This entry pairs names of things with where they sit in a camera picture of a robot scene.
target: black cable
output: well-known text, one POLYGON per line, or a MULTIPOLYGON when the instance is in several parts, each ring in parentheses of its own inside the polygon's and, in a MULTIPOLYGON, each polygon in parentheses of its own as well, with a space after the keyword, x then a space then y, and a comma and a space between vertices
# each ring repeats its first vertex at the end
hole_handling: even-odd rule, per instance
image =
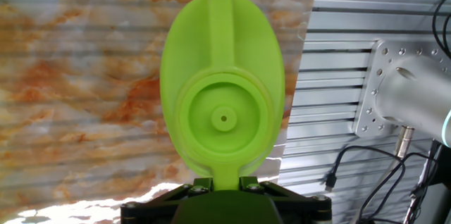
POLYGON ((433 145, 431 146, 431 150, 429 152, 429 159, 432 159, 432 161, 434 162, 434 165, 432 167, 432 171, 431 171, 431 164, 427 163, 427 166, 425 168, 425 179, 422 183, 418 184, 416 186, 416 188, 412 191, 412 194, 416 196, 416 200, 414 202, 414 204, 412 206, 410 206, 410 216, 407 216, 407 223, 408 224, 412 224, 414 223, 417 218, 419 217, 420 213, 421 213, 421 205, 423 203, 423 200, 426 196, 426 193, 428 191, 428 187, 429 185, 432 183, 435 174, 437 173, 438 170, 438 162, 435 159, 435 156, 437 155, 437 153, 439 153, 440 148, 442 147, 441 143, 434 141, 433 145))
MULTIPOLYGON (((402 159, 402 163, 405 163, 405 162, 407 161, 407 159, 409 159, 409 158, 412 157, 412 156, 419 156, 419 157, 421 157, 421 158, 425 158, 425 159, 429 159, 429 160, 432 160, 432 161, 436 161, 435 159, 431 158, 430 156, 425 156, 425 155, 419 154, 419 153, 410 153, 410 154, 407 154, 407 155, 402 159)), ((401 163, 398 164, 395 168, 393 168, 393 170, 390 172, 390 174, 391 174, 391 175, 392 175, 392 174, 394 175, 394 174, 396 173, 396 171, 397 171, 398 169, 400 169, 400 167, 401 167, 401 163)), ((384 179, 384 181, 382 181, 381 184, 382 184, 382 185, 385 184, 388 180, 389 180, 389 177, 387 177, 386 179, 384 179)), ((395 187, 396 187, 397 184, 399 183, 399 182, 398 182, 398 183, 396 183, 396 182, 392 185, 392 187, 390 188, 390 190, 389 190, 389 191, 387 192, 387 194, 384 196, 384 198, 383 198, 381 204, 379 205, 379 207, 377 208, 377 210, 376 210, 373 214, 371 214, 371 215, 368 217, 368 219, 372 219, 374 216, 376 216, 377 214, 379 214, 379 213, 381 212, 381 210, 382 210, 384 204, 385 204, 386 201, 388 200, 388 197, 390 196, 390 194, 393 192, 393 190, 395 189, 395 187)))
POLYGON ((386 220, 386 219, 380 219, 380 218, 374 218, 374 221, 382 221, 382 222, 387 222, 387 223, 394 223, 394 224, 402 224, 399 221, 393 221, 393 220, 386 220))
POLYGON ((336 173, 337 173, 337 169, 338 169, 338 166, 339 166, 340 163, 341 163, 341 159, 343 158, 343 155, 345 155, 345 153, 346 153, 348 150, 350 150, 350 149, 365 149, 365 150, 375 151, 375 152, 378 152, 378 153, 380 153, 380 154, 384 154, 384 155, 386 155, 386 156, 389 156, 389 157, 391 157, 391 158, 394 158, 394 159, 396 159, 396 160, 399 161, 399 162, 401 161, 401 159, 400 159, 398 156, 396 156, 396 155, 394 155, 394 154, 391 154, 391 153, 388 153, 388 152, 386 152, 386 151, 384 151, 384 150, 380 150, 380 149, 374 148, 374 147, 350 146, 350 147, 345 147, 345 148, 342 149, 341 152, 338 154, 338 156, 337 156, 337 158, 336 158, 336 160, 335 160, 335 166, 333 167, 333 169, 332 169, 332 171, 331 171, 330 173, 332 173, 332 174, 336 174, 336 173))
POLYGON ((447 29, 448 29, 448 22, 450 21, 451 13, 446 17, 445 23, 443 23, 443 46, 451 53, 450 48, 448 46, 448 41, 446 40, 447 35, 447 29))
MULTIPOLYGON (((385 222, 389 222, 389 223, 398 223, 395 221, 391 221, 391 220, 383 220, 380 218, 374 218, 374 216, 376 216, 377 214, 379 214, 382 210, 382 208, 384 207, 386 201, 388 200, 388 198, 390 197, 391 193, 393 192, 393 190, 397 187, 397 185, 400 183, 401 179, 404 177, 405 174, 405 162, 412 156, 420 156, 421 158, 425 158, 428 160, 431 160, 434 162, 433 165, 433 171, 432 173, 430 172, 429 168, 431 167, 431 165, 427 165, 427 170, 425 170, 425 176, 426 176, 426 180, 425 183, 423 183, 422 185, 419 185, 419 187, 425 187, 424 189, 424 193, 422 193, 421 198, 419 200, 419 205, 421 205, 421 202, 424 199, 424 195, 426 193, 427 190, 427 186, 430 185, 430 183, 432 182, 433 176, 435 175, 436 171, 437 171, 437 161, 435 160, 434 156, 436 154, 436 147, 437 144, 436 142, 433 143, 433 145, 431 146, 431 151, 429 156, 425 156, 423 154, 419 154, 419 153, 410 153, 407 154, 403 159, 400 159, 399 157, 397 157, 394 154, 388 153, 386 151, 380 150, 380 149, 376 149, 374 147, 363 147, 363 146, 350 146, 350 147, 345 147, 344 149, 342 149, 340 151, 340 153, 338 154, 336 160, 335 160, 335 165, 332 169, 332 171, 327 175, 327 180, 326 180, 326 188, 330 187, 333 188, 335 186, 335 182, 337 180, 336 178, 336 173, 338 171, 338 166, 341 163, 341 160, 343 158, 343 156, 345 155, 345 153, 348 150, 351 149, 364 149, 364 150, 370 150, 370 151, 375 151, 378 152, 380 154, 384 154, 386 156, 389 156, 391 158, 394 158, 395 160, 399 161, 399 163, 390 171, 390 173, 388 174, 388 176, 371 192, 371 194, 368 196, 368 198, 365 200, 364 204, 362 205, 362 207, 360 208, 360 212, 359 212, 359 218, 357 220, 357 223, 361 223, 361 221, 371 221, 371 220, 377 220, 377 221, 385 221, 385 222), (369 202, 373 199, 373 197, 376 195, 376 193, 389 181, 389 179, 396 174, 396 172, 402 167, 402 171, 400 173, 400 175, 398 176, 398 178, 396 179, 395 183, 392 185, 392 187, 388 190, 388 192, 386 193, 386 195, 384 196, 382 202, 379 204, 378 208, 376 209, 376 211, 374 211, 374 213, 372 213, 368 218, 362 218, 363 215, 363 210, 367 207, 367 205, 369 204, 369 202)), ((413 217, 416 219, 418 217, 418 211, 420 211, 420 208, 417 208, 413 214, 413 217)))
MULTIPOLYGON (((394 184, 394 187, 393 187, 392 189, 390 189, 390 190, 391 190, 390 193, 391 193, 392 190, 396 187, 396 185, 401 181, 402 176, 404 176, 405 168, 406 168, 406 167, 405 167, 405 164, 404 164, 404 162, 402 162, 402 160, 401 160, 399 157, 397 157, 396 155, 391 154, 391 153, 388 153, 388 152, 383 151, 383 150, 380 150, 380 149, 377 149, 377 148, 374 148, 374 147, 350 146, 350 147, 345 147, 344 149, 342 149, 342 150, 340 151, 340 153, 338 154, 338 156, 337 156, 337 158, 336 158, 336 160, 335 160, 335 166, 333 167, 332 171, 327 175, 327 180, 326 180, 326 189, 327 189, 327 190, 328 190, 329 188, 331 189, 331 188, 333 188, 333 187, 335 186, 335 182, 336 182, 336 180, 337 180, 337 177, 336 177, 335 174, 337 173, 338 166, 340 165, 341 160, 342 160, 343 156, 345 155, 345 153, 346 153, 347 151, 351 150, 351 149, 364 149, 364 150, 369 150, 369 151, 375 151, 375 152, 378 152, 378 153, 380 153, 380 154, 384 154, 384 155, 386 155, 386 156, 389 156, 389 157, 391 157, 391 158, 393 158, 393 159, 395 159, 395 160, 397 160, 397 161, 400 162, 400 164, 398 164, 398 166, 399 166, 399 167, 402 166, 402 172, 401 172, 401 175, 399 176, 399 178, 396 180, 396 182, 395 182, 395 184, 394 184)), ((394 174, 395 174, 395 172, 389 174, 389 176, 388 176, 385 180, 388 181, 388 179, 390 179, 394 174)), ((386 181, 385 181, 385 182, 382 182, 382 183, 381 183, 381 184, 380 184, 380 185, 379 185, 379 186, 371 193, 370 197, 368 197, 368 198, 366 199, 364 205, 363 205, 362 208, 360 209, 359 219, 358 219, 357 223, 359 223, 359 221, 362 219, 363 209, 366 207, 366 205, 368 205, 368 203, 371 201, 371 199, 374 197, 374 195, 377 193, 377 191, 378 191, 382 186, 384 186, 385 183, 386 183, 386 181)))
POLYGON ((449 49, 446 49, 445 45, 441 42, 440 38, 438 38, 437 33, 437 15, 440 11, 440 8, 447 0, 441 0, 440 3, 437 5, 437 8, 435 9, 434 15, 432 17, 432 33, 434 35, 435 40, 437 41, 438 46, 445 52, 446 56, 451 59, 451 51, 449 49))

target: screw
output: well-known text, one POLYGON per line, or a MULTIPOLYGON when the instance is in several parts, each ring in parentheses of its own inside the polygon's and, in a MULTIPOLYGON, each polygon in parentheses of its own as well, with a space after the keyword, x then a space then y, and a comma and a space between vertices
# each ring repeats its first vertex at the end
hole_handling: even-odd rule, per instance
POLYGON ((131 202, 127 202, 127 203, 123 204, 122 206, 127 207, 127 208, 135 208, 139 204, 140 203, 138 203, 138 202, 131 201, 131 202))
POLYGON ((324 195, 316 195, 313 196, 314 199, 319 200, 319 201, 325 201, 327 200, 328 197, 324 196, 324 195))
POLYGON ((260 185, 259 184, 248 184, 246 186, 247 189, 251 189, 251 190, 256 190, 256 189, 260 189, 260 185))
POLYGON ((205 191, 206 191, 206 188, 203 187, 203 186, 201 186, 201 185, 196 185, 196 186, 194 186, 193 188, 191 188, 191 190, 192 190, 193 192, 205 192, 205 191))

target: metal flange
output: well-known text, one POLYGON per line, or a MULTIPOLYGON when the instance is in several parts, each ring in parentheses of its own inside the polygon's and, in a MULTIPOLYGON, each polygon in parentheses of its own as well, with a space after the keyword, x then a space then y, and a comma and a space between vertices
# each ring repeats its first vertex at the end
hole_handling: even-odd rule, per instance
POLYGON ((353 130, 359 137, 380 137, 393 133, 396 120, 384 118, 378 112, 376 97, 387 72, 397 70, 403 60, 413 56, 427 56, 443 71, 451 71, 451 60, 435 42, 377 42, 370 55, 353 130))

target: lime green container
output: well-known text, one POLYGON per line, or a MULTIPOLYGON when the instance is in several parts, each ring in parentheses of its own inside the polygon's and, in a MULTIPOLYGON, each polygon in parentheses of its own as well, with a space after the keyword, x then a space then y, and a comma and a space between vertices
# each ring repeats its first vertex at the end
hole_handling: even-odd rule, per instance
POLYGON ((250 0, 193 0, 169 31, 161 103, 186 164, 214 190, 238 189, 271 152, 283 116, 280 49, 250 0))

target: orange marble texture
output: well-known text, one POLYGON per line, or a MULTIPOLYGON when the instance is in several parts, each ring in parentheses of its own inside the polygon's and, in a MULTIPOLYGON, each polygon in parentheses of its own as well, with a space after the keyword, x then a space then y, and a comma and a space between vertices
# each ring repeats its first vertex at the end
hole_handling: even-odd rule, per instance
MULTIPOLYGON (((0 0, 0 222, 117 223, 190 171, 161 113, 169 27, 191 0, 0 0)), ((283 52, 276 180, 313 0, 252 0, 283 52)))

